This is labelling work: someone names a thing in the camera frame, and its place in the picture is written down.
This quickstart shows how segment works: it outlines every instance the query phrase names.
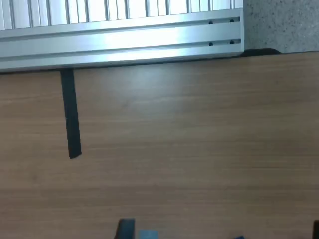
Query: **speckled wall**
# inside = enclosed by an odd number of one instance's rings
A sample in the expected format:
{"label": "speckled wall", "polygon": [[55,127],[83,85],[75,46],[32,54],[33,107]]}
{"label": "speckled wall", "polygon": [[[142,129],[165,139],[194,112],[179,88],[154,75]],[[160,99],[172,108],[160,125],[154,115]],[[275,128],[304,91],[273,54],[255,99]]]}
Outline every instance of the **speckled wall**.
{"label": "speckled wall", "polygon": [[245,48],[319,50],[319,0],[244,0]]}

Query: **black object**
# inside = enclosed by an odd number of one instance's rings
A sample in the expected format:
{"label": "black object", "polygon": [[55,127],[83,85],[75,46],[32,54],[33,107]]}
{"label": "black object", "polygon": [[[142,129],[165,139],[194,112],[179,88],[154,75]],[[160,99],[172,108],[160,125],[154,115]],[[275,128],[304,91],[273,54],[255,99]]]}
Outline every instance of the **black object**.
{"label": "black object", "polygon": [[314,221],[313,239],[319,239],[319,221]]}
{"label": "black object", "polygon": [[120,219],[114,239],[134,239],[135,235],[135,220]]}
{"label": "black object", "polygon": [[74,74],[73,69],[61,70],[60,73],[69,156],[74,159],[82,154]]}
{"label": "black object", "polygon": [[240,57],[249,57],[249,56],[270,56],[270,55],[280,55],[281,52],[272,48],[264,48],[264,49],[252,49],[245,50],[240,54]]}

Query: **wooden table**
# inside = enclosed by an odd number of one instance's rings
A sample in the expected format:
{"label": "wooden table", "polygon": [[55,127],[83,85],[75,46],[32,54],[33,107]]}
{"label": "wooden table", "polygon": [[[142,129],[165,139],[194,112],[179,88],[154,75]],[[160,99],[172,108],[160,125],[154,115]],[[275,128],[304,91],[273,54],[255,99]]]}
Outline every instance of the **wooden table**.
{"label": "wooden table", "polygon": [[319,53],[0,76],[0,238],[309,239],[319,219]]}

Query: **corrugated metal panel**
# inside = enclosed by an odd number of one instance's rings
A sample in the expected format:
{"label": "corrugated metal panel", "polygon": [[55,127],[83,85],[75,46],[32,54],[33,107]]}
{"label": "corrugated metal panel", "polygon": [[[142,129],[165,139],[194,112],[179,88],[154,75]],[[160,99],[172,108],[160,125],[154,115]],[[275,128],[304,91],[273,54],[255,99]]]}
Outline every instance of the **corrugated metal panel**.
{"label": "corrugated metal panel", "polygon": [[4,18],[3,18],[2,0],[0,0],[0,30],[5,30]]}
{"label": "corrugated metal panel", "polygon": [[31,25],[33,27],[41,26],[39,0],[30,0],[31,6]]}
{"label": "corrugated metal panel", "polygon": [[0,30],[242,7],[243,0],[0,0]]}

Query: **metal frame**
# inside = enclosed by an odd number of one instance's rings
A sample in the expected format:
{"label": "metal frame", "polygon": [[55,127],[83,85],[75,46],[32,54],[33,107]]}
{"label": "metal frame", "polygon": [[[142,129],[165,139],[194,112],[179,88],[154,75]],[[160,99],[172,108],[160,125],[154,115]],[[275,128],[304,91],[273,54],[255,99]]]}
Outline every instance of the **metal frame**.
{"label": "metal frame", "polygon": [[237,55],[243,9],[8,30],[0,49],[0,72]]}

